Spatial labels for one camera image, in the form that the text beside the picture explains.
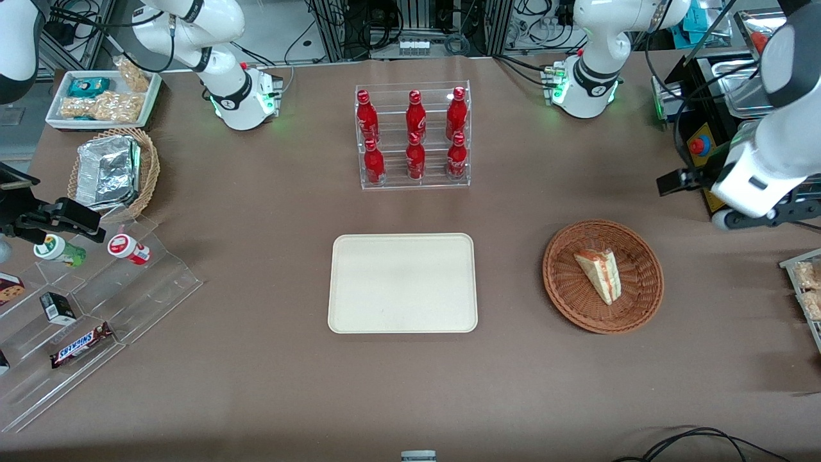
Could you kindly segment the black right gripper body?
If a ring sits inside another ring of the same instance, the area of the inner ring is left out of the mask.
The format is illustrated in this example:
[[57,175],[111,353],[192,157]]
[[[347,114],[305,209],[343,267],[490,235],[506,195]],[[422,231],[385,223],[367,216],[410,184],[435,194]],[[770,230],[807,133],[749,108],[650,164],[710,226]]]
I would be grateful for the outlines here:
[[3,234],[33,210],[32,182],[16,169],[1,164],[1,225]]

